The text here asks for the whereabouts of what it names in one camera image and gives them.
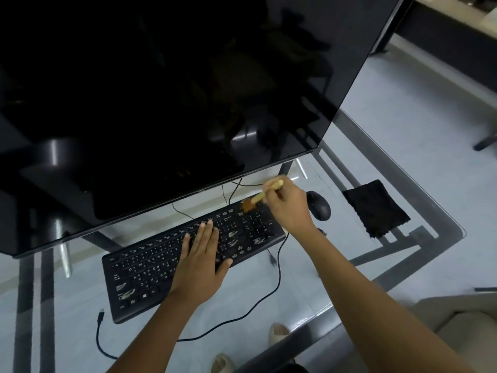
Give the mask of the person's left hand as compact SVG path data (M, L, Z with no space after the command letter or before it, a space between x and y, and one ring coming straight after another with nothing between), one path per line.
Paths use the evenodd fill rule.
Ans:
M219 229L214 227L214 256L204 252L204 228L201 222L188 257L182 261L182 251L168 297L197 308L209 300L221 287L225 277L216 277L216 254Z

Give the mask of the person's right hand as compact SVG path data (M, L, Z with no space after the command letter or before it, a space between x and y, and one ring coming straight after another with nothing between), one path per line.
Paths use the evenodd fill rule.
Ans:
M315 227L311 218L306 193L297 186L297 202L281 208L270 208L276 221L293 237L305 238L319 230Z

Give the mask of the wooden handle cleaning brush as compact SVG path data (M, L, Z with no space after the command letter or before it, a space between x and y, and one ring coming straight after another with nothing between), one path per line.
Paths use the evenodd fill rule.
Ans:
M282 188L284 185L283 180L278 180L270 185L270 188L273 190L278 190ZM242 202L242 211L244 213L250 212L251 210L255 209L256 206L258 205L259 202L265 199L265 192L258 193L257 195L253 196L252 198L245 199Z

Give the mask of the black computer keyboard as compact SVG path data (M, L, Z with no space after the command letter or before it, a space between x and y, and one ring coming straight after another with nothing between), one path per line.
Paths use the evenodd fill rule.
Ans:
M184 236L193 243L201 222L219 229L216 268L232 259L232 267L285 240L282 226L265 204L243 212L237 202L158 233L102 257L111 316L124 323L159 305L170 291Z

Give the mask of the person's right forearm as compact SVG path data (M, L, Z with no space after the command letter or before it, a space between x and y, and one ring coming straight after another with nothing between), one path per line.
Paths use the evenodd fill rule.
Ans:
M370 373L474 373L442 339L354 267L313 223L285 229L310 257Z

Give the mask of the person's left forearm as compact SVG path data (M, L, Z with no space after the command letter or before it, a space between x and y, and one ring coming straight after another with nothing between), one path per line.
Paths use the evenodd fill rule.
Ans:
M210 283L171 289L146 326L106 373L165 373L187 322L219 288Z

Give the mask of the black computer mouse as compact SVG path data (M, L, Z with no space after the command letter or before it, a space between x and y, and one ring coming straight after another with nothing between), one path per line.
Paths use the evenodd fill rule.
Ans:
M317 192L310 190L306 192L307 206L310 213L318 221L327 221L331 217L331 207L326 199Z

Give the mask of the beige sandal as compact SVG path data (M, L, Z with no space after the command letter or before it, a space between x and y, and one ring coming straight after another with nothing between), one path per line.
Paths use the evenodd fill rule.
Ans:
M236 366L229 356L220 353L215 356L210 373L234 373Z
M291 331L284 324L273 323L269 329L268 346L274 346L290 334Z

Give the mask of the black cleaning cloth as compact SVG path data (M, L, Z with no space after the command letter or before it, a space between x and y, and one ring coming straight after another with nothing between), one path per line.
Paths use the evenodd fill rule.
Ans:
M359 216L370 238L382 238L411 220L390 197L380 180L345 190L342 194Z

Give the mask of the large black computer monitor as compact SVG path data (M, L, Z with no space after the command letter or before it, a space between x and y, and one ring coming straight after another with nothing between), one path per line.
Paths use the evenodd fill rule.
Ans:
M0 253L315 150L399 0L0 0Z

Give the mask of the beige chair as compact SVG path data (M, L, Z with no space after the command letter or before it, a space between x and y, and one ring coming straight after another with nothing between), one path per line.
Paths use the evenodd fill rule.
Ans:
M410 310L476 373L497 373L497 292L426 298Z

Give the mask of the dark framed desk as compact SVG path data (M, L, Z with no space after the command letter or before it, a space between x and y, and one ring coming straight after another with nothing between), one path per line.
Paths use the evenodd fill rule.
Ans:
M418 60L440 66L497 109L497 0L395 0L370 56L393 37Z

